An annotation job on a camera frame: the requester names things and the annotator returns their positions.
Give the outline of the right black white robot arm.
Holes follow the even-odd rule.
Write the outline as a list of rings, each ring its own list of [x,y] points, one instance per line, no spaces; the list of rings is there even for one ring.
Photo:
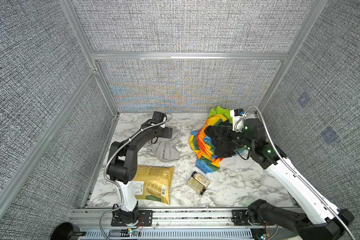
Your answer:
[[[272,143],[263,121],[246,119],[238,132],[228,126],[209,126],[206,135],[216,146],[248,150],[249,157],[276,178],[303,210],[292,212],[265,200],[256,200],[248,207],[251,224],[273,223],[298,234],[303,240],[338,240],[350,232],[354,215],[328,201],[300,174],[285,153]]]

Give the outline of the black cloth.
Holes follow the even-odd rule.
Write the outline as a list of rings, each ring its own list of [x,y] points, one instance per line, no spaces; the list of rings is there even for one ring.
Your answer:
[[[231,123],[229,123],[229,122],[224,122],[221,125],[217,125],[217,126],[232,127],[233,125]],[[212,136],[211,126],[208,126],[205,129],[205,134],[206,134],[206,136],[208,136],[211,139],[211,136]],[[239,148],[239,147],[237,147],[236,145],[233,145],[233,144],[222,144],[222,145],[219,145],[217,147],[214,145],[214,148],[215,148],[214,155],[216,155],[218,158],[232,157],[232,156],[237,154],[237,151],[239,151],[240,154],[245,152],[244,148]]]

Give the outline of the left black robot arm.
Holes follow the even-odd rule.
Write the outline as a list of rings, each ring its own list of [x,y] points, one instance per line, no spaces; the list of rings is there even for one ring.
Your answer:
[[[170,113],[155,111],[152,118],[145,121],[131,137],[111,145],[103,176],[107,182],[116,185],[121,198],[121,202],[107,212],[112,215],[111,226],[133,227],[143,223],[139,219],[139,204],[133,183],[138,170],[138,152],[154,138],[170,138],[172,129],[165,124],[172,118]]]

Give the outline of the grey cloth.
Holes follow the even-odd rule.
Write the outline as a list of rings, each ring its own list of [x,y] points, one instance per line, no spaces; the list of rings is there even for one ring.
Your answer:
[[[151,143],[151,150],[153,155],[160,162],[172,162],[180,159],[180,153],[176,149],[177,143],[179,142],[181,131],[178,128],[173,129],[172,137],[158,138],[158,140]]]

